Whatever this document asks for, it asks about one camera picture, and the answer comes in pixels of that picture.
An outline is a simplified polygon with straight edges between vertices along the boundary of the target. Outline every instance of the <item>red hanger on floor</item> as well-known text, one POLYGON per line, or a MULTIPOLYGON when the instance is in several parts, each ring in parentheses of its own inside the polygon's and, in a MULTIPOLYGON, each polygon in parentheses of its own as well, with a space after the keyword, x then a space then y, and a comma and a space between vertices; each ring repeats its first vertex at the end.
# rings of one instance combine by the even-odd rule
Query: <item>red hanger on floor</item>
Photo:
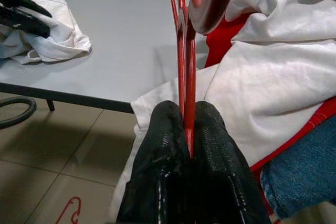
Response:
POLYGON ((185 137, 190 157, 194 153, 195 91, 196 91, 196 33, 212 32, 224 17, 229 0, 171 0, 177 34, 178 98, 183 117, 185 137))

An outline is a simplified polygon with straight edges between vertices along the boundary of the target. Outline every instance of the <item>white table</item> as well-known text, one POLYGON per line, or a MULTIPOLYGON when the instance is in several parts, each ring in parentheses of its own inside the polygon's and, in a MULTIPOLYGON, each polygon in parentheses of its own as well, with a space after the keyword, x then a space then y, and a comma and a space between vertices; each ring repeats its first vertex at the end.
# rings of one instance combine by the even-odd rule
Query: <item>white table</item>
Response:
MULTIPOLYGON (((130 102, 177 76, 170 0, 66 0, 92 53, 55 64, 0 60, 0 91, 132 113, 130 102)), ((197 36, 197 65, 207 46, 197 36)))

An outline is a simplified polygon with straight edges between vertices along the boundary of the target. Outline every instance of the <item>red garment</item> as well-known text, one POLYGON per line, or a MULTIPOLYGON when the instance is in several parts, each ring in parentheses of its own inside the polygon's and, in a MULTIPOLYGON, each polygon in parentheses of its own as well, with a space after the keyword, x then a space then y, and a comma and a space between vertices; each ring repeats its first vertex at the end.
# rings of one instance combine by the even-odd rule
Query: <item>red garment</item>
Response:
MULTIPOLYGON (((227 22, 223 19, 220 25, 210 34, 207 35, 206 43, 209 47, 209 55, 205 64, 205 67, 212 66, 214 64, 220 63, 225 53, 231 47, 231 39, 240 31, 244 26, 247 18, 250 14, 243 14, 232 22, 227 22)), ((272 160, 274 157, 279 155, 281 152, 288 149, 293 145, 297 140, 302 138, 308 132, 310 132, 314 127, 321 124, 327 118, 336 114, 336 97, 326 101, 309 119, 305 126, 290 140, 285 144, 280 146, 274 152, 260 160, 258 163, 251 167, 253 172, 256 172, 256 175, 259 173, 267 162, 272 160)))

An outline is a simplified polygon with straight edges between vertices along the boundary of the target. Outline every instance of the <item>tiled floor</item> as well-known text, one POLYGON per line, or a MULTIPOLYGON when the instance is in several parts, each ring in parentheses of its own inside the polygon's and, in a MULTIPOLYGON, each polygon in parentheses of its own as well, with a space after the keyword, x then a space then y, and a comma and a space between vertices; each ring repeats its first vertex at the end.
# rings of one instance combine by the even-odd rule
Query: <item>tiled floor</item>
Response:
MULTIPOLYGON (((0 93, 0 99, 10 96, 0 93)), ((46 101, 35 100, 32 117, 0 130, 0 223, 107 223, 135 137, 135 116, 59 102, 49 112, 46 101)), ((24 109, 0 108, 0 120, 24 109)), ((284 223, 323 224, 323 218, 334 224, 335 212, 320 206, 284 223)))

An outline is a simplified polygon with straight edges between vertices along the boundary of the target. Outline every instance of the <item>white fabric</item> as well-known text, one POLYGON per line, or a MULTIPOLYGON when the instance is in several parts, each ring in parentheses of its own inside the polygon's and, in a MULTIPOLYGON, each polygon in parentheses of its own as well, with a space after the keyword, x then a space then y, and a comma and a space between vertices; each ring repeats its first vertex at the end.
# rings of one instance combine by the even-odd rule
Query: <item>white fabric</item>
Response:
MULTIPOLYGON (((336 95, 335 0, 231 0, 226 19, 250 15, 211 83, 197 87, 216 106, 251 166, 295 135, 336 95)), ((199 81, 204 71, 197 73, 199 81)), ((177 102, 164 84, 132 102, 140 128, 154 106, 177 102)))
POLYGON ((12 58, 22 64, 68 60, 89 52, 91 43, 80 31, 64 0, 32 0, 52 14, 52 18, 20 7, 50 27, 48 38, 0 25, 0 58, 12 58))

